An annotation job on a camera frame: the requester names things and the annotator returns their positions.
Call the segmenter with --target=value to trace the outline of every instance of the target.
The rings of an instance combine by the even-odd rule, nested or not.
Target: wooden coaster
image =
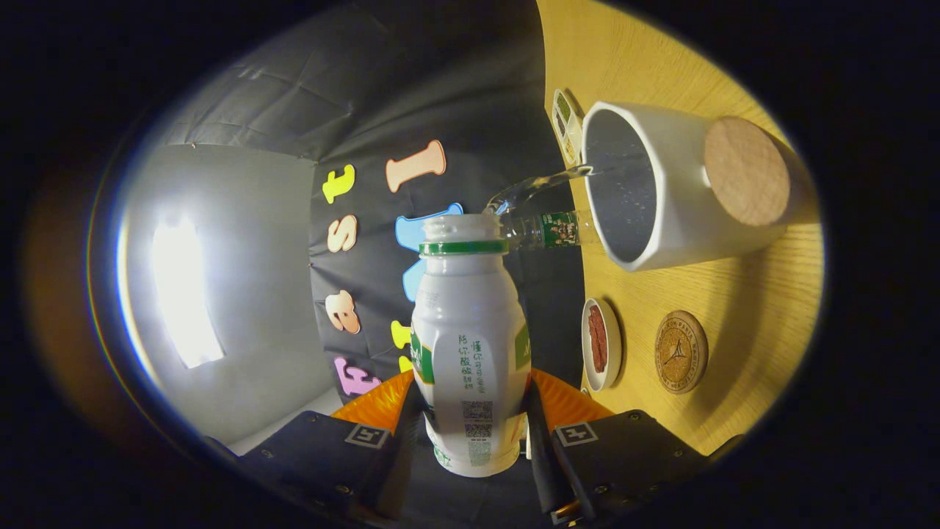
[[[748,120],[725,117],[709,127],[705,171],[722,207],[742,224],[770,226],[787,211],[787,164],[770,136]]]
[[[708,340],[698,320],[686,311],[663,318],[656,332],[656,374],[670,393],[695,388],[708,365]]]

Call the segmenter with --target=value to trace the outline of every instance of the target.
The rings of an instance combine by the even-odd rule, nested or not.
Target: white wall
[[[156,149],[130,180],[128,284],[141,343],[165,398],[230,444],[332,388],[310,294],[312,162],[236,147]],[[182,212],[196,225],[210,318],[225,357],[187,369],[157,311],[150,245]]]

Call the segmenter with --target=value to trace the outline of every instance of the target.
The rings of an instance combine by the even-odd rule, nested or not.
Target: light
[[[221,359],[206,309],[196,226],[186,218],[176,226],[161,224],[153,234],[152,260],[160,312],[183,363],[194,368]]]

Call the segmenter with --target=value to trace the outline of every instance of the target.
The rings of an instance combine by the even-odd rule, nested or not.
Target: bottle label
[[[523,325],[516,334],[516,371],[524,368],[532,360],[532,344],[528,340],[528,325]]]
[[[434,383],[434,366],[431,362],[431,350],[417,339],[415,328],[412,327],[412,365],[415,367],[415,373],[425,384]]]
[[[541,216],[546,248],[578,246],[578,217],[575,213],[546,213]]]

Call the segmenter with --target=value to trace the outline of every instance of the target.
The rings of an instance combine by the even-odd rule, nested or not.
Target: small white container
[[[424,230],[428,268],[412,315],[412,364],[431,407],[428,437],[445,469],[486,477],[519,456],[532,365],[519,294],[503,266],[508,244],[490,215],[432,217]]]
[[[705,171],[711,120],[640,104],[598,102],[585,115],[582,158],[623,167],[587,178],[607,256],[628,271],[690,265],[766,247],[785,226],[746,226],[728,214]]]
[[[603,330],[607,335],[607,364],[600,373],[594,369],[594,355],[591,352],[590,324],[588,323],[591,307],[600,309]],[[617,325],[614,310],[602,299],[589,297],[581,311],[581,355],[585,361],[585,375],[591,390],[599,392],[614,384],[614,380],[617,380],[617,375],[620,373],[622,352],[620,327]]]

